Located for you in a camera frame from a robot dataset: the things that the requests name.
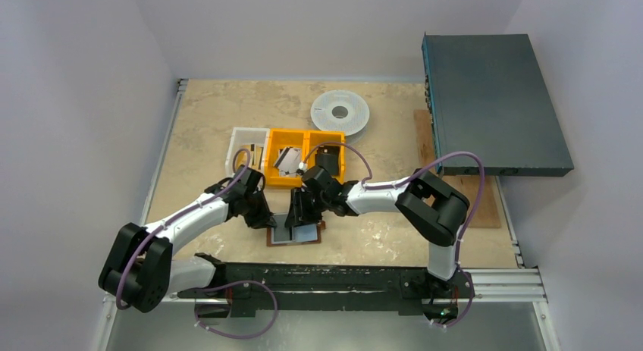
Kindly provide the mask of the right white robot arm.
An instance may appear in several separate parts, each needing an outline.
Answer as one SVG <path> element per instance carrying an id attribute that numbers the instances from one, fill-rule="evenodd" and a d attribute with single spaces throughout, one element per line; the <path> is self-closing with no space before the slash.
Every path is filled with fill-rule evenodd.
<path id="1" fill-rule="evenodd" d="M 284 225 L 316 224 L 324 212 L 356 217 L 372 212 L 400 213 L 428 241 L 428 290 L 443 296 L 456 283 L 456 240 L 466 223 L 469 200 L 429 171 L 417 169 L 398 181 L 367 185 L 341 183 L 321 166 L 303 172 L 303 185 L 290 191 Z"/>

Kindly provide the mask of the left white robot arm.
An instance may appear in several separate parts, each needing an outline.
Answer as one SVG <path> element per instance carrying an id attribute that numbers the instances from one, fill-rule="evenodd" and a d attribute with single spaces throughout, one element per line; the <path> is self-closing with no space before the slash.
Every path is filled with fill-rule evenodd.
<path id="1" fill-rule="evenodd" d="M 232 218 L 262 229 L 274 224 L 261 188 L 264 175 L 245 165 L 232 178 L 207 187 L 178 212 L 146 225 L 125 224 L 118 232 L 99 274 L 99 287 L 117 299 L 120 309 L 152 311 L 168 294 L 199 289 L 208 297 L 222 294 L 226 277 L 209 255 L 179 261 L 179 249 L 200 234 Z"/>

